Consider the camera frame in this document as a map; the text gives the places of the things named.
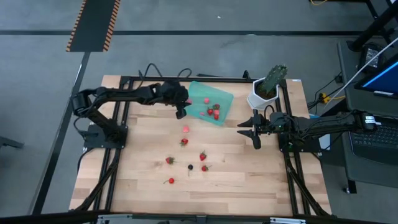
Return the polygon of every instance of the desk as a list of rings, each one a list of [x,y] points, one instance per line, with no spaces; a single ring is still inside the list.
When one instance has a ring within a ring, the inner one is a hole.
[[[343,81],[347,82],[357,71],[356,64],[359,62],[360,53],[350,51],[346,42],[338,43],[338,53]],[[396,110],[398,106],[397,100],[383,97],[377,98],[378,105],[390,105],[390,107],[384,106],[383,109],[380,110],[378,107],[374,106],[375,104],[367,103],[369,99],[374,98],[371,92],[362,91],[362,93],[358,93],[358,90],[355,90],[353,86],[348,86],[345,89],[345,93],[346,99],[340,101],[322,116],[334,115],[337,111],[349,110],[364,110],[373,114],[385,113],[383,115],[396,116],[396,111],[394,110]],[[337,141],[335,146],[332,147],[332,151],[333,153],[338,152],[335,149],[339,147],[343,149],[343,152],[341,152],[340,155],[336,155],[336,157],[340,157],[341,159],[344,158],[345,163],[343,165],[346,168],[346,175],[349,180],[384,185],[387,187],[398,187],[398,166],[380,164],[355,156],[351,149],[348,133],[344,133],[341,137],[342,141]]]
[[[117,88],[120,78],[106,75],[102,85]],[[231,110],[221,127],[191,116],[177,120],[175,108],[171,106],[130,104],[129,132],[118,167],[112,212],[292,215],[284,158],[279,152],[277,135],[262,135],[262,148],[255,150],[249,138],[236,133],[241,129],[236,125],[252,116],[246,101],[252,85],[206,84],[234,95]],[[301,81],[287,80],[287,90],[293,114],[308,117]],[[114,103],[106,103],[100,111],[111,117],[113,109]],[[182,133],[183,125],[189,125],[189,133]],[[182,138],[189,140],[185,147],[179,146]],[[208,157],[200,162],[202,151],[206,151]],[[103,156],[104,149],[94,149],[83,158],[70,208],[79,206],[93,190]],[[166,164],[168,156],[173,156],[177,162],[172,166]],[[323,209],[330,212],[319,161],[309,153],[301,153],[301,161],[309,191]],[[189,164],[194,168],[188,176]],[[200,171],[202,164],[211,166],[208,172]],[[175,183],[163,184],[170,177]],[[100,208],[104,208],[107,188],[104,187]],[[303,212],[298,188],[296,197],[299,211]]]

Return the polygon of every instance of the yellow and black striped tape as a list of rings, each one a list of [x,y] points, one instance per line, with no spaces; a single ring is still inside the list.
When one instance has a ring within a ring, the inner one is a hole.
[[[120,0],[114,0],[112,15],[108,26],[108,31],[105,37],[103,52],[107,52],[109,50],[109,46],[111,45],[111,39],[113,35],[114,25],[116,23],[116,18],[118,16],[119,6],[120,6]]]
[[[68,45],[67,45],[67,52],[70,52],[70,46],[72,44],[73,37],[75,36],[76,28],[77,28],[77,25],[79,24],[81,14],[83,13],[83,10],[85,8],[86,1],[87,0],[83,0],[83,3],[81,4],[79,15],[77,16],[75,25],[73,26],[73,29],[72,29],[72,33],[70,34],[70,37],[69,37],[69,41],[68,41]]]

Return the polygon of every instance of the wooden table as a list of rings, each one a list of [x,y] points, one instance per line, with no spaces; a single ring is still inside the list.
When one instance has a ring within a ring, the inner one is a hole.
[[[120,76],[106,75],[102,85],[117,88]],[[236,133],[236,125],[252,116],[246,98],[250,83],[206,83],[234,95],[225,124],[215,126],[191,116],[177,120],[175,108],[156,104],[131,103],[126,147],[122,150],[111,211],[126,213],[171,213],[207,215],[292,215],[287,175],[276,134],[261,135],[262,147],[255,150],[252,141]],[[300,80],[287,80],[287,89],[295,116],[308,117]],[[283,92],[279,91],[282,110]],[[111,117],[114,103],[100,111]],[[189,125],[190,132],[182,133]],[[189,139],[180,147],[182,138]],[[199,154],[208,157],[200,162]],[[330,213],[328,196],[319,161],[310,153],[301,153],[305,183],[324,210]],[[70,208],[76,208],[93,190],[100,176],[104,149],[94,149],[82,160]],[[168,165],[165,158],[177,161]],[[188,175],[188,165],[193,170]],[[202,165],[211,166],[202,172]],[[170,177],[174,184],[164,182]],[[104,187],[100,208],[108,186]],[[300,191],[296,186],[299,211]]]

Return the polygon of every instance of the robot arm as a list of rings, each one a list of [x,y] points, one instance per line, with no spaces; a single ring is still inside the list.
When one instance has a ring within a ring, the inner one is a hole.
[[[253,127],[253,130],[238,131],[253,140],[255,149],[261,147],[260,134],[287,133],[292,142],[303,142],[306,138],[322,136],[331,133],[352,131],[368,133],[377,129],[373,115],[360,111],[338,113],[335,116],[317,119],[298,118],[282,112],[274,112],[265,119],[257,110],[254,116],[241,123],[238,127]]]
[[[118,90],[99,87],[97,89],[83,90],[71,98],[73,114],[78,118],[88,118],[93,125],[87,131],[79,131],[85,140],[85,147],[122,148],[126,142],[127,126],[118,125],[114,119],[108,119],[98,111],[106,102],[133,101],[142,105],[162,103],[177,108],[177,119],[187,115],[184,107],[190,105],[188,90],[176,81],[166,81],[149,86],[139,87],[135,90]]]

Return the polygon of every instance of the teal plastic container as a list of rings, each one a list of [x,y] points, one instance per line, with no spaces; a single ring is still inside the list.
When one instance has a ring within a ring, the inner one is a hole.
[[[234,95],[196,81],[191,82],[188,94],[189,99],[192,100],[192,105],[185,107],[187,114],[219,126],[224,124],[234,100]],[[210,100],[208,104],[205,103],[205,98]],[[216,103],[220,105],[218,120],[214,119],[214,113],[212,115],[207,113],[207,109],[212,108]]]

